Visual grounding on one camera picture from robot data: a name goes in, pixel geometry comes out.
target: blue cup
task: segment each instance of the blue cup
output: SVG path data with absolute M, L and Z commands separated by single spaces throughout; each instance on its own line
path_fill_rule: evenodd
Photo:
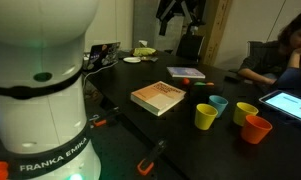
M 228 101 L 221 97 L 221 96 L 217 96 L 217 95 L 211 95 L 209 96 L 209 103 L 211 106 L 213 106 L 214 108 L 217 109 L 218 114 L 216 118 L 219 118 L 222 114 L 222 112 L 224 111 L 224 109 L 227 107 L 228 105 Z

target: orange cup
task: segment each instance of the orange cup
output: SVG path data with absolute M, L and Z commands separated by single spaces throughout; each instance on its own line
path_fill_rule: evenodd
M 251 144 L 258 144 L 271 129 L 272 125 L 262 117 L 247 115 L 241 130 L 241 137 Z

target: book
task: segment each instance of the book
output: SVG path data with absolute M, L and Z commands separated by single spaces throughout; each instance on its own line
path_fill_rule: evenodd
M 206 76 L 195 68 L 167 67 L 172 77 L 205 79 Z
M 180 102 L 185 91 L 158 81 L 131 93 L 130 99 L 156 116 Z

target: person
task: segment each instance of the person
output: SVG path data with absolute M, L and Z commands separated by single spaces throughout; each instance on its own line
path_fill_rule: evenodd
M 301 68 L 301 13 L 278 35 L 243 60 L 238 74 L 257 84 L 272 85 L 287 67 Z

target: plate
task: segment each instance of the plate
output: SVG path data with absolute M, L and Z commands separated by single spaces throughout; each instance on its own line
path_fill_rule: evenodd
M 126 57 L 123 60 L 128 63 L 138 63 L 141 61 L 139 57 Z

